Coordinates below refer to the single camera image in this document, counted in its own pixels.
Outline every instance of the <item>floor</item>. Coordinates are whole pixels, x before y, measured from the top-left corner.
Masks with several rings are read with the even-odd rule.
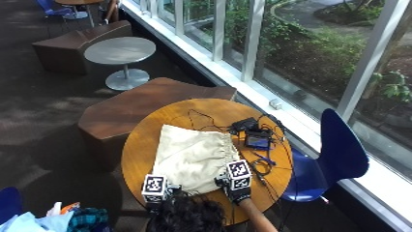
[[[85,108],[118,94],[105,87],[103,79],[121,67],[93,65],[82,76],[43,71],[30,46],[47,38],[35,1],[6,0],[0,8],[0,188],[19,189],[23,210],[38,218],[54,202],[78,201],[83,208],[106,209],[114,231],[139,231],[145,212],[130,195],[121,169],[99,171],[75,126]],[[65,33],[59,23],[59,18],[49,21],[51,37]],[[69,30],[85,29],[89,22],[67,21],[67,26]],[[161,50],[130,67],[147,71],[150,77],[195,84]],[[267,211],[275,227],[286,215],[283,231],[361,231],[331,203],[278,201]]]

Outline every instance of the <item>black and white marker cube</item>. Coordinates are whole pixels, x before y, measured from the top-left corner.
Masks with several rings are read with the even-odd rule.
[[[146,174],[143,178],[141,195],[145,203],[161,202],[165,200],[166,195],[166,176]]]
[[[250,172],[243,159],[226,163],[230,190],[247,188],[250,184]]]

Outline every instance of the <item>bench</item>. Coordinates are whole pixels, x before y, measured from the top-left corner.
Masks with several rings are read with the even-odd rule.
[[[87,74],[90,62],[83,57],[86,48],[99,41],[130,35],[130,23],[121,20],[82,31],[70,31],[31,46],[46,71]]]
[[[189,99],[231,100],[234,95],[231,87],[203,87],[158,77],[87,107],[77,127],[99,167],[114,170],[131,129],[158,108]]]

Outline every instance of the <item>chair backrest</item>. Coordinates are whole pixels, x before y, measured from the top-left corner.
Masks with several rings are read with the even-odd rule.
[[[51,5],[53,2],[50,0],[35,0],[39,7],[42,8],[42,11],[47,15],[53,10],[51,10]]]
[[[326,183],[333,185],[338,180],[362,176],[369,167],[367,156],[355,134],[333,109],[321,113],[319,139],[318,166]]]

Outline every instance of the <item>beige cloth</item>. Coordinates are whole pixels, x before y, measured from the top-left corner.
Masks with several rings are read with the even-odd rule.
[[[213,178],[225,172],[225,164],[238,159],[229,133],[162,126],[153,174],[165,175],[186,192],[218,189]]]

